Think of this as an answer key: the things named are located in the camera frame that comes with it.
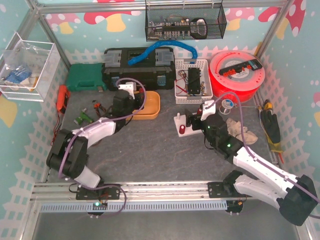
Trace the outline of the large red spring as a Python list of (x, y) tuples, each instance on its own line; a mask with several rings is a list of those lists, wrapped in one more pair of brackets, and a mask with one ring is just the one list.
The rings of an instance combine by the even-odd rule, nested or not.
[(197, 110), (197, 115), (198, 115), (198, 116), (201, 116), (201, 115), (202, 115), (202, 109), (201, 109), (201, 108), (199, 108), (199, 109)]
[(183, 125), (183, 124), (181, 124), (180, 126), (179, 126), (179, 134), (180, 135), (184, 135), (185, 134), (185, 132), (186, 132), (186, 126), (185, 125)]

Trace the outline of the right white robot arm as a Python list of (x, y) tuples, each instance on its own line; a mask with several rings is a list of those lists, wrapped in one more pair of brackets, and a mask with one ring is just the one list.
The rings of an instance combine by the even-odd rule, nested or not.
[(313, 180), (286, 172), (253, 152), (241, 140), (230, 135), (218, 113), (192, 113), (185, 110), (186, 127), (195, 127), (204, 135), (204, 143), (224, 160), (254, 175), (232, 171), (224, 183), (241, 195), (248, 195), (276, 208), (283, 218), (302, 226), (320, 203)]

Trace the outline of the white peg board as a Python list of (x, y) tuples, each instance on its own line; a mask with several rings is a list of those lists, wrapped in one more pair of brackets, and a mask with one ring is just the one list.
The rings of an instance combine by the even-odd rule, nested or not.
[(197, 112), (184, 110), (184, 114), (179, 112), (173, 118), (174, 124), (179, 137), (187, 137), (202, 133), (202, 110), (199, 108)]

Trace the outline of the beige work glove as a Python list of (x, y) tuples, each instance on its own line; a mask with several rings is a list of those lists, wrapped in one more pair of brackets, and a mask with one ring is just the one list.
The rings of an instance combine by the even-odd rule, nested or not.
[(252, 131), (249, 131), (246, 126), (241, 128), (240, 121), (235, 121), (232, 118), (228, 118), (226, 120), (226, 124), (227, 131), (231, 136), (237, 138), (240, 141), (243, 141), (244, 139), (247, 145), (253, 145), (257, 142), (258, 137)]

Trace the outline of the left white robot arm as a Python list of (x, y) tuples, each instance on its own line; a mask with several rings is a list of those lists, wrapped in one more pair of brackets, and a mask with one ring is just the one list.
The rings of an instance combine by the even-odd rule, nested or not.
[(72, 131), (59, 130), (47, 156), (46, 165), (84, 187), (98, 188), (102, 179), (87, 167), (88, 148), (119, 132), (133, 118), (134, 113), (144, 108), (145, 102), (146, 93), (142, 89), (140, 93), (133, 95), (126, 90), (118, 90), (108, 108), (94, 101), (99, 119)]

